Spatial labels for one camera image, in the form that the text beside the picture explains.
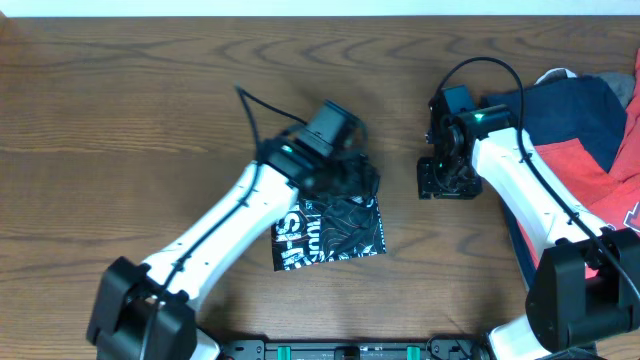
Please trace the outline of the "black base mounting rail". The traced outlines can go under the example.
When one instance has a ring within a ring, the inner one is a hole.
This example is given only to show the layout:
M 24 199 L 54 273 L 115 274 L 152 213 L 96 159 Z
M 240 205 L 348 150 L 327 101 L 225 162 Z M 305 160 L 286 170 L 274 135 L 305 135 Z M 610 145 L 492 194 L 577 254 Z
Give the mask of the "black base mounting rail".
M 490 360 L 473 339 L 435 336 L 412 342 L 273 342 L 237 340 L 222 346 L 222 360 Z

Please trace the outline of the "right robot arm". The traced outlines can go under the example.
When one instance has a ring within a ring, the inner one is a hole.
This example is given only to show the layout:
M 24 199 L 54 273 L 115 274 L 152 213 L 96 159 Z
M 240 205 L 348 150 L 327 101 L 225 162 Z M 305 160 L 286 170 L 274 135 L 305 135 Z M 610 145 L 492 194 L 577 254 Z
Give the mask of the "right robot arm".
M 420 193 L 472 199 L 488 182 L 538 258 L 520 317 L 487 335 L 495 359 L 544 359 L 639 327 L 639 237 L 612 230 L 546 165 L 504 105 L 433 105 Z

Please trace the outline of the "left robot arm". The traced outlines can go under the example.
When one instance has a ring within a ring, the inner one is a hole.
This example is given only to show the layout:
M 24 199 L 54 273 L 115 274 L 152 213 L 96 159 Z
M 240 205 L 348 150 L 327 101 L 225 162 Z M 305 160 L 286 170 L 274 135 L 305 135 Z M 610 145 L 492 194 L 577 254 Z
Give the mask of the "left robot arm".
M 174 242 L 136 265 L 104 272 L 86 338 L 100 359 L 218 359 L 196 314 L 228 268 L 300 193 L 370 197 L 379 175 L 366 155 L 283 137 L 264 141 L 234 187 Z

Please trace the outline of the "black orange patterned jersey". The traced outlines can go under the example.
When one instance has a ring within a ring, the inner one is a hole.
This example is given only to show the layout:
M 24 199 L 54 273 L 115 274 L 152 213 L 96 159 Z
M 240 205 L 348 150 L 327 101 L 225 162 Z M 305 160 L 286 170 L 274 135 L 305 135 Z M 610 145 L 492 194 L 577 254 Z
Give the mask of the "black orange patterned jersey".
M 300 199 L 271 227 L 271 246 L 275 271 L 384 254 L 378 199 Z

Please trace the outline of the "navy and red shirt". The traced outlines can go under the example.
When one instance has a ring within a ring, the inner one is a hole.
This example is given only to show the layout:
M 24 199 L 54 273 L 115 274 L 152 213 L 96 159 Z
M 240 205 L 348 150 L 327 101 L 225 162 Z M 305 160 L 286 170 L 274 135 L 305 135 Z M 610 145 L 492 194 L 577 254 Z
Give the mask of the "navy and red shirt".
M 525 90 L 531 142 L 586 208 L 601 198 L 600 191 L 607 192 L 634 86 L 635 77 L 628 74 L 575 76 L 559 68 Z

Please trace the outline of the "red printed shirt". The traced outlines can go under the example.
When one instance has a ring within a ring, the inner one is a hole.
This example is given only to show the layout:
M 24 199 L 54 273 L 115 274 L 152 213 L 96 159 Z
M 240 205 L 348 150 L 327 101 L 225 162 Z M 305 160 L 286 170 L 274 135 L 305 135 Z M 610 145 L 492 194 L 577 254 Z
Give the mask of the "red printed shirt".
M 639 232 L 639 56 L 626 115 L 624 137 L 607 177 L 607 192 L 600 191 L 601 198 L 587 208 L 615 229 Z

